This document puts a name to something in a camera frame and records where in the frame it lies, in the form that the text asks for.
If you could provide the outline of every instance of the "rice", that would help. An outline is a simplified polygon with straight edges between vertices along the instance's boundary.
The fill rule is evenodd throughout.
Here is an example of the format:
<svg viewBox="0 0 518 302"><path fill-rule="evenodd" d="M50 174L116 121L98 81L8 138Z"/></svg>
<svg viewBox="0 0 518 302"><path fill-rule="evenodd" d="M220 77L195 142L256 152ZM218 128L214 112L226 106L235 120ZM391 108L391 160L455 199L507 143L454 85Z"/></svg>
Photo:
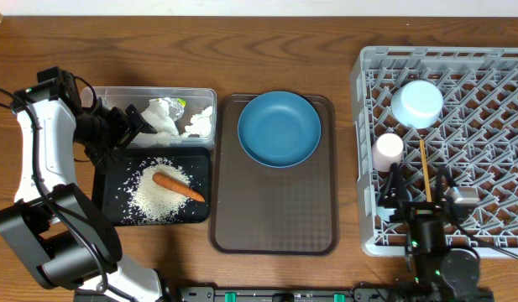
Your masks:
<svg viewBox="0 0 518 302"><path fill-rule="evenodd" d="M130 194L128 200L128 213L122 223L133 224L158 224L171 221L178 213L180 208L186 205L187 197L167 190L157 185L152 176L155 173L169 175L182 184L189 186L190 177L184 174L182 167L174 167L172 162L163 158L146 159L139 167L144 167L142 171L136 171L128 178L124 185L124 191ZM139 221L132 221L134 215L144 218Z"/></svg>

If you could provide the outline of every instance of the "blue plate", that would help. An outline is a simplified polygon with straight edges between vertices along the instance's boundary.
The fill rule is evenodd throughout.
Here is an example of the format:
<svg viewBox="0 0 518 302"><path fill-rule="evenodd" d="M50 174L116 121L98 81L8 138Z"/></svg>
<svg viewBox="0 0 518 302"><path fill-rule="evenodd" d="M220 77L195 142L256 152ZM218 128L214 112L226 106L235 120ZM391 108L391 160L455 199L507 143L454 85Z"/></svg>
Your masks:
<svg viewBox="0 0 518 302"><path fill-rule="evenodd" d="M306 160L320 142L320 118L301 96L273 91L255 97L238 120L238 139L261 164L286 168Z"/></svg>

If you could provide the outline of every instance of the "dish rack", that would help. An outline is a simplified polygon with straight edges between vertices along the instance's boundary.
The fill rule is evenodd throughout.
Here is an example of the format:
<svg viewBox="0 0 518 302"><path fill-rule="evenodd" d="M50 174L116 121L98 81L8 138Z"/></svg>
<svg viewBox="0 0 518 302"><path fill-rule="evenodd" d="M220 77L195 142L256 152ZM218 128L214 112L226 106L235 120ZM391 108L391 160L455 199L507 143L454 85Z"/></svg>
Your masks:
<svg viewBox="0 0 518 302"><path fill-rule="evenodd" d="M391 113L391 97L413 80L434 83L444 96L431 128L406 128ZM396 133L405 144L401 164L414 202L426 199L419 151L423 138L431 187L437 165L445 164L460 186L477 188L481 201L463 227L518 253L518 49L366 47L350 81L363 250L371 256L404 255L407 227L376 215L387 174L373 170L371 159L376 138ZM484 258L506 257L444 227L451 246L467 244Z"/></svg>

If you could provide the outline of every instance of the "white mug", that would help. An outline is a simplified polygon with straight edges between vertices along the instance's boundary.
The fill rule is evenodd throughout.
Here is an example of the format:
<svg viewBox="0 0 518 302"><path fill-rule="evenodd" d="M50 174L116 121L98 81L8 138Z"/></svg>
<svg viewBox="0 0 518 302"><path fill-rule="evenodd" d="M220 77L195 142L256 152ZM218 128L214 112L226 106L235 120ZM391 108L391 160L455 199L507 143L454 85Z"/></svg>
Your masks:
<svg viewBox="0 0 518 302"><path fill-rule="evenodd" d="M428 128L440 117L443 95L429 81L416 80L400 88L391 99L393 116L409 128Z"/></svg>
<svg viewBox="0 0 518 302"><path fill-rule="evenodd" d="M393 163L400 164L404 142L394 133L382 134L372 147L373 168L379 172L389 172Z"/></svg>

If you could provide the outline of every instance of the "carrot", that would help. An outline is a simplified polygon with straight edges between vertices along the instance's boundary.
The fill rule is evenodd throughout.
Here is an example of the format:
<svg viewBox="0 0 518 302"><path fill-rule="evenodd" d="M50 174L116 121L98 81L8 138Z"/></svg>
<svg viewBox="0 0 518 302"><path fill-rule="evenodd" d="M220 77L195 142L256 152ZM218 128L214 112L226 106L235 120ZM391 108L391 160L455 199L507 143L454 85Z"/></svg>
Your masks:
<svg viewBox="0 0 518 302"><path fill-rule="evenodd" d="M163 186L167 190L172 190L178 194L182 194L186 197L190 197L193 200L197 200L199 202L205 202L205 199L202 198L201 194L195 192L194 190L188 188L187 186L181 184L177 180L173 180L170 176L162 174L162 173L154 173L152 175L152 180L160 186Z"/></svg>

